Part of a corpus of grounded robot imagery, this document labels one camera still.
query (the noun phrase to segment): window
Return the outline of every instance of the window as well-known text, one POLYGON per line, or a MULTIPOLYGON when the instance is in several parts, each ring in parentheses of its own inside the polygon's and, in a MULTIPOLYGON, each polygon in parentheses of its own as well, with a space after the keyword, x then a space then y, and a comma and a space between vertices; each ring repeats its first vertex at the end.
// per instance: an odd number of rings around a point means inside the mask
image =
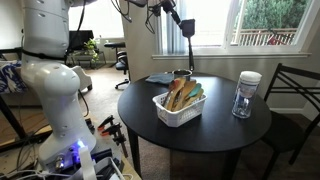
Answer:
MULTIPOLYGON (((78 29, 81 12, 82 7, 70 8, 70 30, 78 29)), ((95 38, 124 37, 121 15, 107 0, 98 0, 85 7, 81 30, 92 30, 95 38)))
MULTIPOLYGON (((176 0, 181 20, 195 19, 199 54, 298 54, 320 9, 318 0, 176 0)), ((188 40, 170 14, 161 14, 163 54, 187 54, 188 40)))

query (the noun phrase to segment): white plastic basket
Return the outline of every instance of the white plastic basket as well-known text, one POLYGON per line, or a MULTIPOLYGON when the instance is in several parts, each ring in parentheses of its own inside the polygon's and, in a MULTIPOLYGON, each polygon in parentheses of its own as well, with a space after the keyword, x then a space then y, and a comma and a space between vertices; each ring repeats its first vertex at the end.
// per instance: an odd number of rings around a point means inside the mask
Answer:
POLYGON ((202 113, 204 102, 207 99, 207 96, 203 94, 200 98, 193 101, 188 107, 185 107, 180 111, 171 112, 161 105, 163 104, 166 95, 167 93, 155 96, 152 98, 152 101, 156 104, 159 119, 169 127, 179 127, 200 115, 202 113))

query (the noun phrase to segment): white bottle cap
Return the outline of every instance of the white bottle cap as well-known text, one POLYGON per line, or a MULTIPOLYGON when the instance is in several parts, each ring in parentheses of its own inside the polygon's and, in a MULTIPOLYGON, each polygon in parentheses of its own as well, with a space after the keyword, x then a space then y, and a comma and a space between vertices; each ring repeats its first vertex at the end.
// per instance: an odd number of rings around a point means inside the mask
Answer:
POLYGON ((242 71, 240 79, 248 83, 259 84, 262 75, 254 71, 242 71))

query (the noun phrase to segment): clear plastic bottle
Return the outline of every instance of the clear plastic bottle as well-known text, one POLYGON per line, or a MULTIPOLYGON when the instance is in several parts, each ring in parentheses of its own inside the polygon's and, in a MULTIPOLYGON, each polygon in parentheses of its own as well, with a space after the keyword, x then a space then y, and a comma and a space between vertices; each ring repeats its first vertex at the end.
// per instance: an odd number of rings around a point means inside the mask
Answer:
POLYGON ((248 118, 254 103, 262 75, 253 71, 242 71, 236 88, 232 114, 239 118, 248 118))

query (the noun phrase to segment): black chair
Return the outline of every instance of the black chair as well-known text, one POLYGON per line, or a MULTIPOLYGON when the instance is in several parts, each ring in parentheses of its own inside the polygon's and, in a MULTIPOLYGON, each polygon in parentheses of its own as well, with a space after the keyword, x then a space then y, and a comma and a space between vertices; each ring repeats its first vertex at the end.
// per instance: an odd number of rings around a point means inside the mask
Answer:
POLYGON ((111 48, 111 49, 116 49, 116 62, 114 64, 112 64, 110 67, 113 67, 114 65, 116 65, 119 61, 118 61, 118 54, 121 51, 118 51, 118 48, 125 48, 126 47, 126 43, 125 42, 108 42, 104 44, 104 47, 107 48, 111 48))
POLYGON ((117 59, 118 59, 118 62, 116 63, 116 69, 119 70, 119 71, 123 71, 124 75, 126 75, 127 71, 128 71, 129 79, 125 79, 123 82, 117 84, 116 87, 115 87, 116 89, 118 89, 118 87, 120 85, 130 83, 130 73, 129 73, 129 64, 128 64, 127 53, 125 51, 118 52, 117 53, 117 59))
MULTIPOLYGON (((304 97, 307 102, 312 104, 316 110, 320 112, 320 100, 316 96, 317 94, 320 94, 320 88, 302 85, 305 84, 305 82, 313 83, 312 79, 314 82, 319 81, 320 74, 287 67, 279 63, 267 89, 264 100, 267 101, 271 93, 282 93, 282 95, 284 95, 283 93, 298 94, 299 96, 301 95, 304 97)), ((320 115, 317 114, 313 121, 310 121, 307 128, 304 129, 282 114, 273 111, 271 113, 272 124, 262 140, 270 145, 274 152, 262 179, 267 179, 269 177, 280 153, 294 151, 289 160, 289 164, 292 165, 297 159, 308 136, 320 121, 320 115)))

